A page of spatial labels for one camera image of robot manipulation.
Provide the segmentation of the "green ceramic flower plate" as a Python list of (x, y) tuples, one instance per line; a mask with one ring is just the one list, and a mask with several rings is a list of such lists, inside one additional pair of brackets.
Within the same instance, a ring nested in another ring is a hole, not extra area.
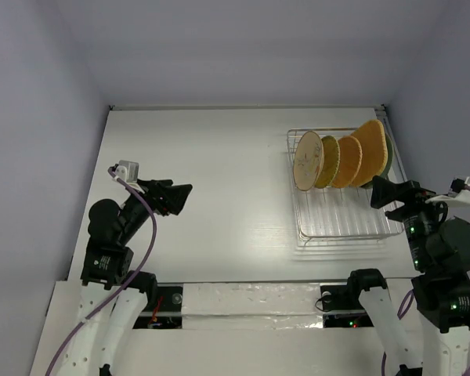
[[(357, 138), (357, 140), (360, 141), (360, 136), (357, 133), (358, 133), (357, 131), (352, 132), (351, 136), (355, 136)], [(386, 134), (384, 129), (383, 129), (383, 136), (385, 137), (387, 161), (385, 163), (385, 167), (384, 167), (383, 171), (378, 173), (377, 175), (381, 176), (384, 179), (387, 179), (390, 168), (392, 167), (392, 159), (393, 159), (394, 150), (393, 150), (392, 141), (389, 138), (389, 136)], [(364, 159), (366, 158), (366, 151), (364, 150), (365, 147), (362, 146), (362, 143), (361, 143), (361, 147), (362, 147), (362, 161), (361, 161), (360, 170), (359, 170), (357, 176), (361, 173), (361, 170), (363, 170), (363, 168), (367, 166), (366, 163), (364, 163)], [(357, 186), (359, 186), (363, 189), (372, 188), (372, 178), (371, 178), (371, 180), (365, 182), (363, 185), (357, 185)]]

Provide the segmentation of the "round orange woven basket plate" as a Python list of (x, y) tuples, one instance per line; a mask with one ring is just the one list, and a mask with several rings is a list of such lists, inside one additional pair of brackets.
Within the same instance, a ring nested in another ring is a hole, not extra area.
[(354, 136), (344, 136), (338, 141), (340, 149), (340, 161), (338, 171), (331, 186), (345, 188), (356, 178), (363, 157), (360, 141)]

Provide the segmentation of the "square orange woven basket plate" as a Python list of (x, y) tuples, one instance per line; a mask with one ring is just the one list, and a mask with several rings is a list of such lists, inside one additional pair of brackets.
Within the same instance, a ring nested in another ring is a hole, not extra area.
[(362, 149), (360, 169), (352, 181), (352, 186), (360, 187), (384, 171), (388, 147), (383, 124), (377, 119), (365, 122), (351, 136), (359, 141)]

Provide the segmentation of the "round green-rimmed woven basket plate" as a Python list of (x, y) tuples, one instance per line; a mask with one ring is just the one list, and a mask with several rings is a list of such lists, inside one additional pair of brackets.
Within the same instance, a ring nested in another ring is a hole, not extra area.
[(324, 149), (324, 163), (320, 174), (315, 182), (315, 187), (323, 189), (333, 182), (340, 164), (340, 146), (333, 136), (322, 138)]

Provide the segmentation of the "beige bird painted plate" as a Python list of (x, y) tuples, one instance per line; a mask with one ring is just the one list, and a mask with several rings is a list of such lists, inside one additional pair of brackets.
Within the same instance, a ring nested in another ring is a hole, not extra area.
[(305, 132), (295, 149), (293, 179), (296, 188), (308, 191), (315, 186), (324, 165), (322, 139), (314, 131)]

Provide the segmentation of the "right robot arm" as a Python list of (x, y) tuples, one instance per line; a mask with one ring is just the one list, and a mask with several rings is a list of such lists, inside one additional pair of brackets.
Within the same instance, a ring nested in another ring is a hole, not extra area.
[(320, 289), (316, 309), (356, 318), (368, 316), (381, 341), (383, 375), (470, 375), (470, 222), (448, 210), (470, 206), (470, 178), (456, 178), (446, 194), (416, 181), (372, 179), (371, 207), (393, 201), (386, 217), (403, 224), (418, 276), (394, 309), (387, 280), (378, 269), (353, 270), (345, 284)]

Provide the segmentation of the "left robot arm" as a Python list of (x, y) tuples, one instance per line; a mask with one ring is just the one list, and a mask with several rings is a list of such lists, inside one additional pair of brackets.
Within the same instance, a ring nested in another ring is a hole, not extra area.
[(193, 187), (170, 179), (128, 183), (113, 180), (129, 193), (124, 204), (97, 201), (89, 210), (89, 241), (81, 271), (77, 323), (56, 350), (47, 375), (112, 375), (140, 313), (161, 305), (157, 278), (143, 271), (150, 244), (135, 269), (128, 242), (146, 220), (157, 238), (157, 217), (178, 215)]

